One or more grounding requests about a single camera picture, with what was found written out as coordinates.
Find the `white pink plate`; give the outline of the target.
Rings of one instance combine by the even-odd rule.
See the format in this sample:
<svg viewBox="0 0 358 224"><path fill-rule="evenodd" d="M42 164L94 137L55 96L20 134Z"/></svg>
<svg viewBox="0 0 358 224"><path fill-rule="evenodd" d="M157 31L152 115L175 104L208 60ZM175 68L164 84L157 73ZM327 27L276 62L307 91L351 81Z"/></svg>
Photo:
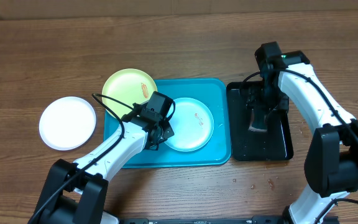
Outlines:
<svg viewBox="0 0 358 224"><path fill-rule="evenodd" d="M39 134L48 147L69 151L83 145L95 127L93 107L82 98L66 96L45 108L39 121Z"/></svg>

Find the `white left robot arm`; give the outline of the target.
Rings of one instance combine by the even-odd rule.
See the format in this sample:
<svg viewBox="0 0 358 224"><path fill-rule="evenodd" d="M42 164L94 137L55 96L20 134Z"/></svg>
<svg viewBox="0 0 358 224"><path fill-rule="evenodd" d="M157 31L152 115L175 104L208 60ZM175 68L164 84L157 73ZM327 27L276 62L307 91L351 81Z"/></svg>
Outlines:
<svg viewBox="0 0 358 224"><path fill-rule="evenodd" d="M168 109L134 105L116 132L89 154L59 159L48 173L30 223L117 223L104 211L109 181L144 149L158 149L174 135Z"/></svg>

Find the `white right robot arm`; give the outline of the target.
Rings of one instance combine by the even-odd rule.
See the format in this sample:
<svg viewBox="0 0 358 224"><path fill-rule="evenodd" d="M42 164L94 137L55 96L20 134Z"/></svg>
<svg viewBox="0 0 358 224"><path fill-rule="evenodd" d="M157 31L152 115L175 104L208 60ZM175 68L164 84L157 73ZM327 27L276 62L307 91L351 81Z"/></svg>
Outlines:
<svg viewBox="0 0 358 224"><path fill-rule="evenodd" d="M242 82L247 106L252 108L251 131L267 131L274 112L287 112L294 102L313 134L305 159L307 186L285 209L288 223L319 223L338 202L358 190L358 120L330 95L308 62L263 65L257 72L262 83L257 90Z"/></svg>

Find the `light blue plate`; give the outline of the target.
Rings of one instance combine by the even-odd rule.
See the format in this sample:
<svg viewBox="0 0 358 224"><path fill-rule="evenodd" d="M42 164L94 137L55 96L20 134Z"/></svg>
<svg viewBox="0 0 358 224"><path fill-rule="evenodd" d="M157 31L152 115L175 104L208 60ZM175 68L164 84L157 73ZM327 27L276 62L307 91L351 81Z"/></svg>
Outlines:
<svg viewBox="0 0 358 224"><path fill-rule="evenodd" d="M180 152L201 149L211 139L214 131L214 119L209 108L194 98L174 99L175 108L171 106L169 123L174 135L165 144Z"/></svg>

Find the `sponge with green pad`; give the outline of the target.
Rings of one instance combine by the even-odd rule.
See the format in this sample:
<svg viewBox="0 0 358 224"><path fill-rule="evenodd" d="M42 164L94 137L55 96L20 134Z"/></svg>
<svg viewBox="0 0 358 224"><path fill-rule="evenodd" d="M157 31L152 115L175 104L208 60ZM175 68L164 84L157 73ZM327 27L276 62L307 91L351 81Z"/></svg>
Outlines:
<svg viewBox="0 0 358 224"><path fill-rule="evenodd" d="M267 132L266 114L264 110L252 109L250 116L249 130L255 132Z"/></svg>

